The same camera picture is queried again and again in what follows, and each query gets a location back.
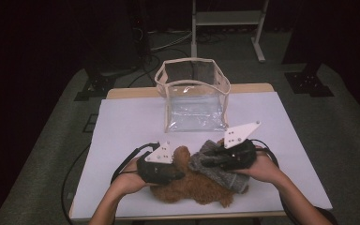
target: person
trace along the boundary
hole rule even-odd
[[[257,154],[256,161],[249,169],[236,170],[235,172],[273,184],[279,191],[282,200],[301,224],[332,224],[308,201],[292,180],[273,163],[267,154],[264,152]],[[90,225],[113,224],[116,208],[124,196],[153,185],[146,184],[137,174],[136,161],[137,158],[132,159],[123,172],[112,182],[92,216]]]

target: transparent storage bag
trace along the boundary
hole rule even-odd
[[[157,90],[166,98],[165,132],[223,131],[230,82],[214,60],[165,61],[156,74]]]

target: stuffed animal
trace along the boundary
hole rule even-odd
[[[165,203],[175,203],[182,199],[194,199],[199,204],[220,202],[228,207],[233,202],[236,192],[225,188],[206,175],[192,171],[188,164],[191,155],[185,146],[178,147],[173,153],[173,164],[185,174],[180,180],[173,180],[166,186],[151,186],[156,198]]]

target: white tabletop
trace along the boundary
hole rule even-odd
[[[146,143],[170,142],[172,149],[186,145],[199,151],[206,140],[218,141],[222,132],[164,132],[162,97],[102,100],[92,144],[71,208],[72,219],[88,219],[109,187],[113,172],[135,149]],[[230,94],[227,111],[230,127],[260,121],[249,138],[265,142],[276,155],[282,171],[290,176],[306,197],[321,208],[332,205],[300,143],[276,92]],[[277,190],[251,179],[246,194],[234,195],[223,208],[219,202],[199,205],[193,200],[166,204],[155,199],[149,188],[127,195],[119,203],[116,218],[212,218],[283,211]]]

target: gray knit clothing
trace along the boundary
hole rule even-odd
[[[211,151],[219,147],[220,145],[215,142],[210,140],[206,141],[200,152],[191,156],[191,160],[188,164],[189,168],[192,171],[197,171],[206,175],[227,189],[236,193],[243,193],[248,187],[249,176],[236,172],[226,172],[219,167],[207,168],[201,164],[201,159],[220,158],[220,156],[207,156],[204,154],[207,151]]]

